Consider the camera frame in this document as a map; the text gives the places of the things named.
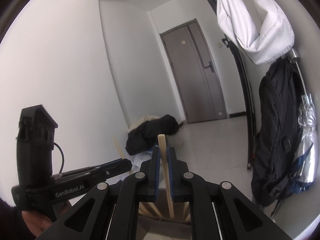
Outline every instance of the white bag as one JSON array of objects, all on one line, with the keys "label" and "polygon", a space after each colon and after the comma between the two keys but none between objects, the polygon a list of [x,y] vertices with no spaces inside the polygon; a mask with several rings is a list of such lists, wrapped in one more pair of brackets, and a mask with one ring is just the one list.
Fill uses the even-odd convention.
[{"label": "white bag", "polygon": [[286,54],[294,33],[283,10],[274,0],[253,0],[262,27],[258,33],[242,0],[217,0],[220,29],[257,65]]}]

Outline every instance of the door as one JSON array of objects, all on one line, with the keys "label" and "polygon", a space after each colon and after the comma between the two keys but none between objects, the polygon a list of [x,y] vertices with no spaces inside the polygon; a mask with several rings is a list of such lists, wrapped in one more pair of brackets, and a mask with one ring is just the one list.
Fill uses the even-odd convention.
[{"label": "door", "polygon": [[194,21],[163,35],[189,123],[226,117],[220,83]]}]

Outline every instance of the door handle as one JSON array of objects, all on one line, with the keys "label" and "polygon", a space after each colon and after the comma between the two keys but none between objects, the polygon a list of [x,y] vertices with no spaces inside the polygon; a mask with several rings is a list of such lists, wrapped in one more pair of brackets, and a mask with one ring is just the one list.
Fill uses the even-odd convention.
[{"label": "door handle", "polygon": [[211,72],[214,73],[214,68],[213,68],[211,60],[209,61],[209,66],[206,66],[204,68],[211,68]]},{"label": "door handle", "polygon": [[229,43],[227,38],[222,39],[223,44],[228,48],[229,47]]}]

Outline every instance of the wooden stick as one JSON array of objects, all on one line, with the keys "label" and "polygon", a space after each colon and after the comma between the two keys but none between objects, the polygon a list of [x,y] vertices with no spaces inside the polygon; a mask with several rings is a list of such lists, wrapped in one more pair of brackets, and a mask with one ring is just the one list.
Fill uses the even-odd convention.
[{"label": "wooden stick", "polygon": [[190,214],[187,216],[187,218],[185,219],[185,222],[190,222],[191,218],[190,218]]},{"label": "wooden stick", "polygon": [[140,202],[140,209],[146,213],[149,217],[153,217],[153,215],[148,211],[148,209]]},{"label": "wooden stick", "polygon": [[163,174],[164,174],[164,180],[165,180],[165,188],[166,188],[166,192],[167,192],[169,214],[170,214],[170,218],[174,219],[173,203],[172,203],[171,196],[170,196],[170,180],[169,180],[169,168],[168,168],[168,159],[167,159],[167,144],[165,142],[165,135],[164,134],[158,135],[158,142],[159,142],[159,148],[160,148],[161,159],[162,159],[162,168],[163,168]]},{"label": "wooden stick", "polygon": [[149,204],[149,206],[153,209],[154,212],[156,212],[156,214],[160,217],[160,218],[164,218],[164,216],[161,214],[161,212],[159,211],[159,209],[156,207],[156,205],[154,203],[151,202],[146,202]]},{"label": "wooden stick", "polygon": [[113,138],[113,141],[114,141],[114,143],[115,143],[115,145],[116,145],[116,147],[117,147],[117,150],[118,150],[121,158],[122,158],[122,159],[125,159],[124,153],[123,153],[123,151],[122,151],[122,149],[121,149],[121,147],[120,147],[120,144],[119,144],[117,138],[116,138],[114,135],[112,136],[112,138]]},{"label": "wooden stick", "polygon": [[189,202],[185,202],[184,203],[184,208],[183,208],[183,216],[182,216],[182,220],[183,221],[185,220],[185,218],[187,216],[188,206],[189,206]]},{"label": "wooden stick", "polygon": [[143,212],[142,209],[140,209],[140,208],[139,208],[139,214],[140,214],[140,215],[143,215],[143,216],[146,216],[146,217],[148,216],[148,215],[147,215],[145,212]]}]

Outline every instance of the black jacket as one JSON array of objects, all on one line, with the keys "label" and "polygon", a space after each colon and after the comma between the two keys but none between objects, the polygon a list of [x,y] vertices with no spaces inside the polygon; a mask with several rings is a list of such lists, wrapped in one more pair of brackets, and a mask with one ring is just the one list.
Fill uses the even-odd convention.
[{"label": "black jacket", "polygon": [[29,231],[21,211],[9,206],[0,198],[0,239],[34,240],[36,237]]},{"label": "black jacket", "polygon": [[145,121],[128,134],[126,150],[130,155],[150,149],[158,141],[158,134],[175,134],[179,130],[176,119],[168,114],[151,121]]}]

